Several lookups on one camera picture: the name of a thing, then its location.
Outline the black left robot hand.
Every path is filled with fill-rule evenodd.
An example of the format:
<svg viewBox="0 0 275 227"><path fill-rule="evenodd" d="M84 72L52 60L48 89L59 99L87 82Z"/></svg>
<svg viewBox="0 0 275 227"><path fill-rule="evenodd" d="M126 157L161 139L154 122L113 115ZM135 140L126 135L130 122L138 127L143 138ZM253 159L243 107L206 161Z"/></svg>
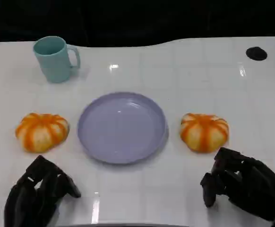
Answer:
<svg viewBox="0 0 275 227"><path fill-rule="evenodd" d="M46 227L66 194L81 197L72 178L39 155L10 190L4 209L4 226Z"/></svg>

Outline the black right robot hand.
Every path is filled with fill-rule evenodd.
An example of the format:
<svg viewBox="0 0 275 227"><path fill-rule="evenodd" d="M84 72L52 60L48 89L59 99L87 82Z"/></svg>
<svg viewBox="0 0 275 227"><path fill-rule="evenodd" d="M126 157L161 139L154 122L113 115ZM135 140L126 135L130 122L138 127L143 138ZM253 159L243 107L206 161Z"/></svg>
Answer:
<svg viewBox="0 0 275 227"><path fill-rule="evenodd" d="M214 160L211 172L200 182L205 206L212 207L218 195L225 195L235 206L275 227L275 173L263 162L224 147Z"/></svg>

